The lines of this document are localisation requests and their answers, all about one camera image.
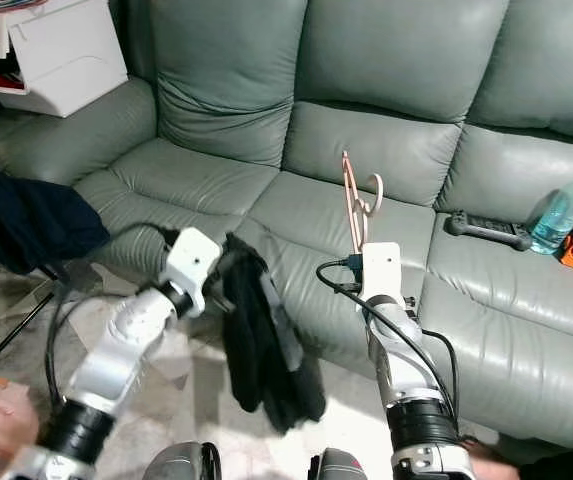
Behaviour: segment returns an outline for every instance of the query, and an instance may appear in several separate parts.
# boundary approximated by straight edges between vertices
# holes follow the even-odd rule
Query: black wire
[[[422,328],[422,333],[429,337],[434,337],[440,340],[448,350],[448,356],[450,357],[450,370],[453,377],[453,407],[455,408],[455,415],[459,418],[459,365],[457,364],[457,354],[453,348],[453,344],[444,335],[438,332],[433,332],[432,330],[425,330]]]
[[[135,223],[132,223],[132,224],[122,228],[121,230],[118,230],[116,233],[111,235],[108,242],[105,243],[104,245],[102,245],[102,247],[105,247],[106,245],[116,241],[117,239],[126,235],[127,233],[130,233],[133,230],[136,230],[139,228],[151,228],[151,229],[157,231],[165,239],[167,238],[167,235],[169,233],[172,233],[172,230],[161,227],[160,225],[156,225],[152,222],[146,222],[146,221],[135,222]],[[74,305],[68,311],[68,313],[66,313],[66,315],[64,315],[60,319],[59,315],[61,313],[62,307],[64,305],[64,302],[66,301],[66,299],[70,295],[71,291],[72,291],[72,288],[70,287],[70,285],[65,285],[65,289],[62,292],[62,295],[59,299],[59,302],[57,303],[57,307],[55,308],[55,312],[53,313],[53,316],[51,318],[50,325],[48,326],[48,336],[46,338],[46,351],[44,353],[44,370],[46,372],[46,382],[48,383],[48,393],[50,396],[50,402],[51,402],[51,405],[53,408],[62,402],[62,396],[59,392],[59,388],[57,387],[57,378],[55,375],[55,340],[57,339],[57,335],[58,335],[61,327],[64,325],[64,323],[66,323],[66,321],[70,318],[70,316],[73,314],[73,312],[75,310],[77,310],[77,308],[80,305],[82,305],[83,303],[85,303],[87,300],[91,300],[94,298],[124,297],[124,295],[119,295],[119,294],[115,294],[115,293],[103,293],[103,294],[98,294],[98,295],[91,295],[89,297],[84,298],[83,300],[81,300],[76,305]]]
[[[205,473],[208,475],[208,478],[211,480],[222,480],[222,462],[219,458],[217,447],[210,442],[205,442],[202,444],[202,455],[205,457]]]
[[[373,307],[371,307],[368,303],[366,303],[364,300],[359,298],[357,295],[353,295],[351,292],[349,292],[348,290],[343,288],[341,285],[338,285],[337,283],[329,280],[328,278],[326,278],[323,275],[322,272],[325,269],[327,269],[329,267],[337,267],[337,266],[344,266],[344,262],[342,262],[341,260],[335,260],[332,262],[322,263],[315,270],[315,274],[317,275],[317,278],[319,278],[319,280],[322,283],[324,283],[325,285],[332,288],[335,292],[341,293],[345,297],[350,298],[357,305],[359,305],[360,307],[362,307],[363,309],[368,311],[371,315],[375,316],[384,325],[386,325],[393,332],[395,332],[395,334],[397,334],[419,356],[419,358],[422,359],[422,361],[426,364],[426,367],[430,370],[430,372],[435,377],[435,381],[437,382],[437,385],[439,386],[440,390],[442,391],[442,394],[444,395],[444,401],[446,402],[446,408],[448,409],[448,412],[449,412],[451,418],[453,419],[453,422],[455,424],[455,429],[457,429],[458,428],[457,415],[455,414],[455,408],[453,406],[453,401],[451,399],[450,393],[448,392],[448,388],[446,387],[446,382],[444,382],[444,379],[439,374],[439,372],[435,368],[435,365],[433,365],[433,362],[430,360],[430,358],[428,358],[428,355],[426,355],[426,353],[424,353],[423,349],[419,345],[417,345],[410,338],[408,338],[408,336],[406,336],[406,334],[404,332],[402,332],[397,327],[397,325],[395,325],[393,322],[391,322],[388,318],[386,318],[384,315],[379,313],[377,310],[375,310]]]

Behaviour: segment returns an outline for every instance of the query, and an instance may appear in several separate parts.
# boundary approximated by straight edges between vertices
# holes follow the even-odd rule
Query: black cloth
[[[573,451],[542,458],[519,469],[520,480],[573,480]]]
[[[263,402],[281,433],[301,420],[318,421],[326,408],[319,369],[297,338],[266,262],[230,233],[224,252],[239,255],[223,276],[224,295],[235,305],[223,328],[233,395],[248,412]]]
[[[109,237],[72,188],[0,172],[0,263],[12,272],[82,257]]]

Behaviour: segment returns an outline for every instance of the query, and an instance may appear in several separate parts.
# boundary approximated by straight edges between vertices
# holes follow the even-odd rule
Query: black controller
[[[446,221],[446,230],[453,235],[470,235],[505,243],[520,252],[528,250],[533,243],[530,234],[523,225],[476,217],[463,210],[458,210],[451,215]]]

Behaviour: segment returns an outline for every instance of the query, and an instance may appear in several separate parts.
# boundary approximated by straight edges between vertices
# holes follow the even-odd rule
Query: gray leather sofa
[[[459,208],[524,222],[573,180],[573,2],[156,0],[151,23],[147,5],[124,14],[131,81],[15,130],[0,169],[74,185],[112,231],[237,232],[307,345],[370,372],[354,306],[314,275],[350,250],[348,149],[361,185],[384,179],[372,239],[400,244],[403,293],[453,342],[462,416],[573,447],[573,270],[443,229]],[[103,252],[148,275],[161,258],[144,230]]]

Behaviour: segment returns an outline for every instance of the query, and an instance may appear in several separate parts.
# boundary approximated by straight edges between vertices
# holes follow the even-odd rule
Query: water bottle
[[[555,252],[573,229],[573,183],[562,188],[531,231],[533,245],[537,253]]]

